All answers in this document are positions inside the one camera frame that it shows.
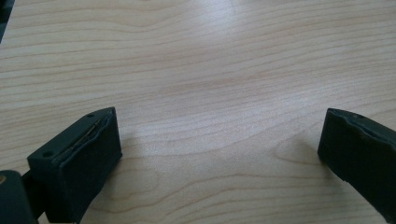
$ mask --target black object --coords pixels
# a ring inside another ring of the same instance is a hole
[[[9,16],[15,0],[0,0],[0,43],[6,31]]]
[[[115,108],[84,116],[28,157],[23,178],[0,172],[0,222],[36,223],[43,212],[49,222],[80,222],[121,155]]]
[[[396,223],[396,132],[364,116],[330,108],[318,155],[388,223]]]

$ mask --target wood grain pattern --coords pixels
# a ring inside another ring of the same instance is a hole
[[[114,105],[124,156],[82,223],[384,223],[317,147],[328,107],[396,129],[395,56],[391,0],[17,1],[0,169]]]

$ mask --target wooden table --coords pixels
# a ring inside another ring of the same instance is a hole
[[[114,105],[123,157],[82,223],[385,223],[317,149],[328,107],[396,129],[395,71],[392,0],[21,0],[0,169]]]

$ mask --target tabletop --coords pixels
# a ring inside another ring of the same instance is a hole
[[[395,56],[392,0],[16,1],[0,169],[115,106],[83,224],[385,223],[317,150],[329,107],[396,129]]]

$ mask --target light wood grain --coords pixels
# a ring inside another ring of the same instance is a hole
[[[17,1],[0,169],[114,105],[123,158],[82,223],[384,223],[317,148],[328,107],[396,129],[395,56],[391,0]]]

